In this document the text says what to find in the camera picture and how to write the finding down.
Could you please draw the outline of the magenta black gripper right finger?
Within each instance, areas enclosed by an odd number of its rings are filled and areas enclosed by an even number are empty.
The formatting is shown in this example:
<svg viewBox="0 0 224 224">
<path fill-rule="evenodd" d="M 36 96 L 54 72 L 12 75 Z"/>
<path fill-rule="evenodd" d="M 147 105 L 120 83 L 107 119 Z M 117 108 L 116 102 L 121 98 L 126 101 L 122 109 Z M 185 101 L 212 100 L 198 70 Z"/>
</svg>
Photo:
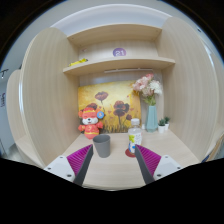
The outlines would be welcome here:
<svg viewBox="0 0 224 224">
<path fill-rule="evenodd" d="M 154 182 L 153 175 L 161 160 L 161 156 L 141 145 L 136 145 L 135 157 L 137 158 L 145 184 Z"/>
</svg>

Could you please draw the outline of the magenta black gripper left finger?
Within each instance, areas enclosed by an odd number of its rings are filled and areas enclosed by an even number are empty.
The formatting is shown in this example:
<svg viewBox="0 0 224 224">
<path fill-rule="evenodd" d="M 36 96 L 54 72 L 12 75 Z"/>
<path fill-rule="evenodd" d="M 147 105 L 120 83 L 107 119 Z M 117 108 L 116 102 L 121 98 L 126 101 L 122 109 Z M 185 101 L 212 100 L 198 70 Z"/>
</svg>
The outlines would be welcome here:
<svg viewBox="0 0 224 224">
<path fill-rule="evenodd" d="M 75 174 L 74 183 L 76 185 L 81 186 L 83 184 L 92 156 L 93 145 L 90 144 L 67 157 L 69 165 Z"/>
</svg>

